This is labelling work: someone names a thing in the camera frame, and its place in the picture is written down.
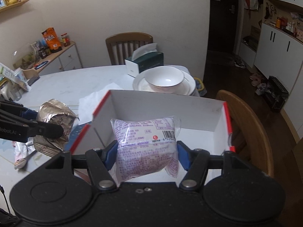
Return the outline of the gold foil snack bag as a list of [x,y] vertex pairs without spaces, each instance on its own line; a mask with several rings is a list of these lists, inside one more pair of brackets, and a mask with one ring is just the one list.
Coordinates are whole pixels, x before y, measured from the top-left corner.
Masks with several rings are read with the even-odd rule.
[[64,150],[69,142],[72,127],[76,114],[64,103],[51,99],[40,106],[37,114],[37,121],[42,122],[46,127],[41,135],[33,138],[33,144],[38,152],[49,157]]

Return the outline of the purple printed snack packet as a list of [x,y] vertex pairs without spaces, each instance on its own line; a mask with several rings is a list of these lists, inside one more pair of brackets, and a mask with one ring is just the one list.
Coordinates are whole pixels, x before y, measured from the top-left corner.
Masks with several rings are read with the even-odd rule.
[[177,178],[177,137],[181,128],[178,117],[144,121],[112,119],[111,125],[118,142],[114,176],[118,185],[161,170]]

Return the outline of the red white cardboard box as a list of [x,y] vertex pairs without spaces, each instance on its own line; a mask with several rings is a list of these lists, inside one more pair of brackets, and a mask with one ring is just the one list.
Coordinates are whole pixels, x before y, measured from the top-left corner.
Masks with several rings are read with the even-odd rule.
[[74,155],[121,147],[110,174],[118,183],[175,182],[186,174],[176,141],[221,155],[231,148],[227,104],[202,97],[109,90],[71,146]]

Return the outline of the white paper sheet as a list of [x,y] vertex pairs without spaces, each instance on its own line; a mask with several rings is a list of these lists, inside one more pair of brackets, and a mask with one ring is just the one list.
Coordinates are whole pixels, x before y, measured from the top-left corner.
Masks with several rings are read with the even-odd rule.
[[103,89],[93,92],[88,96],[79,99],[78,118],[79,125],[92,121],[93,113],[103,97],[109,90],[122,90],[116,83],[106,85]]

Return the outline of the glass dome terrarium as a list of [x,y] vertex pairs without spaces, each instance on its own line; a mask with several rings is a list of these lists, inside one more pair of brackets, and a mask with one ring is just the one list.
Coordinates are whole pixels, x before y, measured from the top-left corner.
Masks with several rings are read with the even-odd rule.
[[12,63],[14,69],[31,69],[40,60],[39,55],[30,44],[25,44],[13,51]]

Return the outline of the wooden chair near right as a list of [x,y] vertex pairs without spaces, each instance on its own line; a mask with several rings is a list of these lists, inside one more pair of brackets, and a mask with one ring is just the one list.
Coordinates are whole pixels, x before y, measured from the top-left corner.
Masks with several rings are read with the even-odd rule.
[[265,128],[252,108],[237,95],[220,90],[216,99],[227,102],[231,118],[231,144],[243,160],[274,177],[274,161]]

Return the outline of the wooden chair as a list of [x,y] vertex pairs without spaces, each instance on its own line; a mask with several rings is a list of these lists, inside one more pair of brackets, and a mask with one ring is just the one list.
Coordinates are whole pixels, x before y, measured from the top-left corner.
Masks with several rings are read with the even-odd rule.
[[237,95],[220,90],[216,99],[227,102],[231,118],[231,144],[243,160],[274,177],[274,161],[265,128],[252,108]]
[[125,32],[106,38],[105,43],[111,65],[124,65],[124,59],[132,56],[136,49],[153,43],[153,37],[143,32]]

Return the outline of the white drawer sideboard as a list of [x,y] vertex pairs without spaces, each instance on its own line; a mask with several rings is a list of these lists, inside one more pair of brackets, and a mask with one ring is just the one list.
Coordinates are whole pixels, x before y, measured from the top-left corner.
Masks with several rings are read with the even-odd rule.
[[45,59],[41,59],[38,64],[45,61],[47,61],[47,64],[44,64],[39,69],[32,67],[30,69],[23,70],[26,79],[30,79],[36,75],[43,76],[83,68],[78,54],[77,45],[73,40],[70,42],[69,46],[63,46],[61,51],[52,53]]

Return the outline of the white gold-rimmed plate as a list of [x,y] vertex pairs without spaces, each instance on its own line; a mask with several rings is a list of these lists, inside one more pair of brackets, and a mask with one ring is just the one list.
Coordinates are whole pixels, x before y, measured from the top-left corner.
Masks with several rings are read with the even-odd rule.
[[190,96],[196,89],[196,83],[188,73],[164,66],[140,73],[133,81],[133,89]]

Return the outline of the white ceramic bowl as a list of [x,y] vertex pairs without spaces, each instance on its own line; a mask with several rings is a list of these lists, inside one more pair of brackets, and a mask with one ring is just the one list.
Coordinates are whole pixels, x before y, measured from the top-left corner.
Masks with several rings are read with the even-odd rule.
[[174,93],[184,81],[184,73],[175,67],[159,66],[147,70],[145,80],[153,90]]

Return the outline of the orange snack bag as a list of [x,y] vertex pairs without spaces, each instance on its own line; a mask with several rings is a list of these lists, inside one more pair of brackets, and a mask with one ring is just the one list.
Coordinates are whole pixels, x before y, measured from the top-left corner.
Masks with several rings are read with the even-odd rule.
[[51,53],[56,53],[62,50],[61,42],[53,27],[47,28],[45,31],[43,31],[42,36]]

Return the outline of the red lidded jar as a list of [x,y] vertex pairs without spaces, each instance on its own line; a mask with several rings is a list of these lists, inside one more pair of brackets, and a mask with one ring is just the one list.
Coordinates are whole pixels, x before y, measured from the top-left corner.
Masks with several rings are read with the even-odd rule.
[[64,46],[68,47],[70,45],[69,35],[67,33],[64,33],[61,35],[61,38],[62,38],[62,42],[63,42]]

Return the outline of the green white tissue box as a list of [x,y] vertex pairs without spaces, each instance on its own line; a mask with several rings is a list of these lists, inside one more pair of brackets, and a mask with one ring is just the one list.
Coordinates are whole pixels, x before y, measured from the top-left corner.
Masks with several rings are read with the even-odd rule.
[[164,65],[164,54],[157,50],[157,43],[151,43],[136,49],[132,56],[124,60],[127,74],[136,77],[145,70]]

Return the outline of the wooden wall shelf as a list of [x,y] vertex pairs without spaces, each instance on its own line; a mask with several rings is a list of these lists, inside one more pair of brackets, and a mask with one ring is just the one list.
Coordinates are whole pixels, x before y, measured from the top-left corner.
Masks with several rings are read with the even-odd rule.
[[22,5],[24,5],[25,3],[27,3],[28,1],[30,1],[30,0],[21,0],[20,2],[13,3],[13,4],[11,4],[11,5],[1,7],[1,8],[0,8],[0,13],[3,13],[3,12],[5,12],[5,11],[14,9],[14,8],[16,8],[16,7],[19,7],[19,6],[22,6]]

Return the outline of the white wall cabinet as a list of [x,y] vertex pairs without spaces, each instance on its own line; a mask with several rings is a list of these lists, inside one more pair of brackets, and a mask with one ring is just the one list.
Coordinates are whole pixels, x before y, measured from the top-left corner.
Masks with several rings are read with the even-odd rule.
[[264,7],[270,16],[261,26],[254,65],[266,78],[276,77],[291,92],[302,67],[302,42],[270,22],[284,17],[296,26],[290,13],[302,13],[302,0],[265,0]]

